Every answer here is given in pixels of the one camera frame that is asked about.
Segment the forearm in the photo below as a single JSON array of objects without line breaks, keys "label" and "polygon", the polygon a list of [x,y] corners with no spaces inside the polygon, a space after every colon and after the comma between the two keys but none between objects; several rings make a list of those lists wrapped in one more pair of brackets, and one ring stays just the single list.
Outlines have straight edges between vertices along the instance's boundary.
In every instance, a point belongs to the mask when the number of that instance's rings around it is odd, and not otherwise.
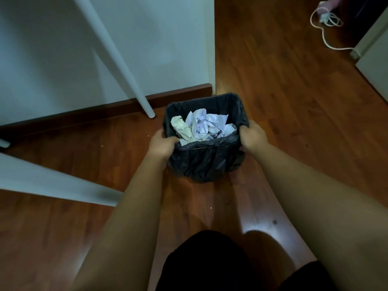
[{"label": "forearm", "polygon": [[73,290],[146,290],[158,235],[165,161],[147,155],[90,249]]},{"label": "forearm", "polygon": [[288,218],[339,287],[387,282],[378,274],[387,263],[381,250],[388,241],[384,206],[268,143],[253,154]]}]

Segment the power cord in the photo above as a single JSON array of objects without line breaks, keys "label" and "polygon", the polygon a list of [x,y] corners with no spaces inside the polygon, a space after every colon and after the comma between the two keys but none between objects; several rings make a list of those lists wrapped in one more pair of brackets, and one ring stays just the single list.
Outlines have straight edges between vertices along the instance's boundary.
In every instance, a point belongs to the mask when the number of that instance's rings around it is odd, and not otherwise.
[{"label": "power cord", "polygon": [[343,22],[342,22],[342,20],[337,15],[335,15],[334,13],[331,13],[330,10],[327,9],[326,7],[319,7],[319,8],[314,10],[314,12],[311,14],[311,17],[310,17],[310,24],[313,27],[315,27],[316,29],[321,29],[321,31],[322,31],[322,39],[323,39],[323,42],[325,43],[325,45],[328,48],[333,49],[333,50],[354,50],[354,48],[350,48],[350,47],[349,48],[334,48],[334,47],[330,46],[326,42],[324,27],[321,27],[321,26],[313,24],[313,16],[314,16],[314,14],[318,10],[321,10],[321,9],[326,10],[327,13],[324,13],[324,14],[321,15],[321,19],[319,20],[320,23],[323,23],[324,25],[326,25],[328,27],[333,27],[333,26],[341,27],[341,26],[343,26]]}]

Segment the trash can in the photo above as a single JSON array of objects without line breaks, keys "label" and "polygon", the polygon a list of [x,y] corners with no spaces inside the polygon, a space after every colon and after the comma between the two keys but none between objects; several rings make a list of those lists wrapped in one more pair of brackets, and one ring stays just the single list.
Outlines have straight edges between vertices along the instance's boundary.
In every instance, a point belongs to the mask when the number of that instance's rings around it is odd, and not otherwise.
[{"label": "trash can", "polygon": [[175,144],[168,165],[177,176],[188,176],[195,181],[214,181],[225,172],[238,169],[244,161],[245,153],[240,150],[240,126],[249,126],[243,103],[238,95],[224,95],[174,102],[166,107],[163,121],[166,137],[179,137],[171,125],[174,116],[186,118],[189,112],[205,108],[208,114],[228,114],[227,124],[233,123],[237,131],[227,137],[196,141],[182,146]]}]

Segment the crumpled tissue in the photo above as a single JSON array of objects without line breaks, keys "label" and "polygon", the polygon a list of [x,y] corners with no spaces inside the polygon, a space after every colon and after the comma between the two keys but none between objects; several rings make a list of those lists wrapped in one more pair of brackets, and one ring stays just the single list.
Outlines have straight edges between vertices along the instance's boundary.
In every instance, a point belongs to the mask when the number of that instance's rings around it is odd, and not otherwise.
[{"label": "crumpled tissue", "polygon": [[190,111],[185,121],[183,121],[181,116],[174,116],[171,119],[171,125],[182,137],[179,141],[184,146],[195,141],[206,141],[229,136],[237,129],[232,123],[226,124],[227,119],[228,114],[206,114],[206,109],[201,108],[194,112]]}]

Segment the wooden baseboard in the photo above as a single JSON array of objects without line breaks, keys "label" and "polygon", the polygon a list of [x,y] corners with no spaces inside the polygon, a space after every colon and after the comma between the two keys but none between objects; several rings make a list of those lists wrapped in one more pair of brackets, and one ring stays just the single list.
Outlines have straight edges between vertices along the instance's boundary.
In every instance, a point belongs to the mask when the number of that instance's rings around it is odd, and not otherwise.
[{"label": "wooden baseboard", "polygon": [[[147,96],[147,99],[152,108],[159,108],[165,107],[171,102],[210,97],[211,95],[211,84],[207,83],[150,95]],[[143,108],[137,99],[128,99],[3,125],[0,126],[0,138],[13,141],[35,133],[141,111]]]}]

